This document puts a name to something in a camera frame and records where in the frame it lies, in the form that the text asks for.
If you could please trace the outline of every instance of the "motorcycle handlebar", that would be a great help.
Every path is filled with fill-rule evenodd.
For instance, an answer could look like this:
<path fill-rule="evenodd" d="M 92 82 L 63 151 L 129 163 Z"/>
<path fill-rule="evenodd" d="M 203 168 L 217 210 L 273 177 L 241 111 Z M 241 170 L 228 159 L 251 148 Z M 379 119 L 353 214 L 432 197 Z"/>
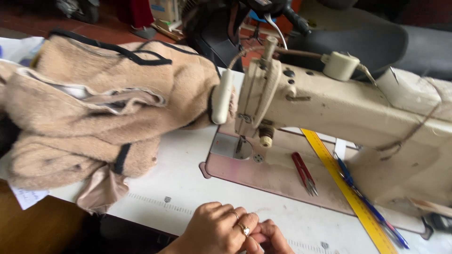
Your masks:
<path fill-rule="evenodd" d="M 290 5 L 286 5 L 282 9 L 282 14 L 290 21 L 290 23 L 293 24 L 295 29 L 300 31 L 304 36 L 311 33 L 311 30 L 303 21 L 303 19 L 300 16 L 298 16 L 298 14 L 296 14 L 294 10 L 292 10 Z"/>

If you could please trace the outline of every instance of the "white table top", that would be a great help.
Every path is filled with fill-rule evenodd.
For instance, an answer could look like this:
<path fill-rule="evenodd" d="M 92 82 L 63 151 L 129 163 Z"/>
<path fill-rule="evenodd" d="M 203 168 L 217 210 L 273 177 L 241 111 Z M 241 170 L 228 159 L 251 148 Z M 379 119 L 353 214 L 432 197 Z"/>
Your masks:
<path fill-rule="evenodd" d="M 237 91 L 243 77 L 243 73 L 235 73 Z M 216 130 L 217 126 L 210 126 L 164 135 L 157 165 L 147 175 L 130 179 L 130 193 L 114 204 L 108 214 L 181 235 L 199 205 L 220 201 L 256 212 L 261 220 L 274 220 L 298 254 L 378 253 L 356 217 L 215 177 L 205 179 L 199 164 L 206 160 Z M 74 202 L 82 186 L 82 182 L 74 183 L 52 189 L 50 194 Z M 165 197 L 170 197 L 171 201 L 165 203 Z M 397 247 L 401 254 L 452 253 L 452 235 L 436 232 L 425 241 L 418 234 L 400 232 L 411 246 L 410 250 Z M 329 248 L 322 248 L 321 242 L 327 243 Z"/>

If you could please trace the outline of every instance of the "paper note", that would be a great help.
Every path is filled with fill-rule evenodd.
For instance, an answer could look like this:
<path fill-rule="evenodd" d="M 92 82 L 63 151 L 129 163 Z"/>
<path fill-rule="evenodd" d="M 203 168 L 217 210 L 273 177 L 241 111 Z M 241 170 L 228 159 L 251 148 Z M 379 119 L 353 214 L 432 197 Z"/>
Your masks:
<path fill-rule="evenodd" d="M 48 190 L 32 191 L 32 190 L 26 190 L 23 188 L 16 188 L 11 185 L 9 187 L 11 188 L 14 195 L 16 196 L 16 199 L 19 202 L 19 205 L 22 208 L 22 210 L 25 210 L 25 209 L 33 206 L 39 200 L 45 198 L 49 194 Z"/>

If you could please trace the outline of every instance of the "yellow ruler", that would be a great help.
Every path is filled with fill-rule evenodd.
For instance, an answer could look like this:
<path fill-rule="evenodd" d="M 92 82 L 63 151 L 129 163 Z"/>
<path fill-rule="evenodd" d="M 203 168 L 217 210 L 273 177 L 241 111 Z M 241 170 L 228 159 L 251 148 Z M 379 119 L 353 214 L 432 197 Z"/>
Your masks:
<path fill-rule="evenodd" d="M 380 224 L 375 217 L 369 211 L 367 206 L 361 201 L 361 199 L 355 194 L 355 192 L 342 180 L 338 173 L 339 165 L 337 161 L 331 156 L 330 152 L 326 149 L 323 142 L 313 131 L 301 129 L 305 134 L 306 139 L 311 144 L 318 157 L 322 160 L 325 167 L 333 177 L 342 194 L 346 197 L 353 211 L 358 216 L 359 221 L 363 225 L 364 229 L 369 234 L 373 243 L 377 247 L 381 254 L 397 254 L 397 250 L 394 248 L 391 240 L 385 234 Z"/>

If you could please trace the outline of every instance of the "white plastic part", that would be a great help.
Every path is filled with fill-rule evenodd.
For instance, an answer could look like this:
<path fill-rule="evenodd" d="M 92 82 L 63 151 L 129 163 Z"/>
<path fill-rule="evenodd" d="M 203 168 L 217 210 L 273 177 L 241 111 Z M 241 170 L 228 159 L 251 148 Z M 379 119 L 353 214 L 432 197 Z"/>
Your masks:
<path fill-rule="evenodd" d="M 424 116 L 442 101 L 433 117 L 452 121 L 452 82 L 389 68 L 377 79 L 377 85 L 393 107 Z"/>
<path fill-rule="evenodd" d="M 214 100 L 212 106 L 212 121 L 215 124 L 224 124 L 229 114 L 229 101 L 232 94 L 232 81 L 234 80 L 234 72 L 226 69 L 223 72 L 220 80 L 220 85 L 217 89 L 217 98 Z"/>
<path fill-rule="evenodd" d="M 323 55 L 321 60 L 325 63 L 323 73 L 332 79 L 340 81 L 348 81 L 359 64 L 359 59 L 356 57 L 339 52 Z"/>

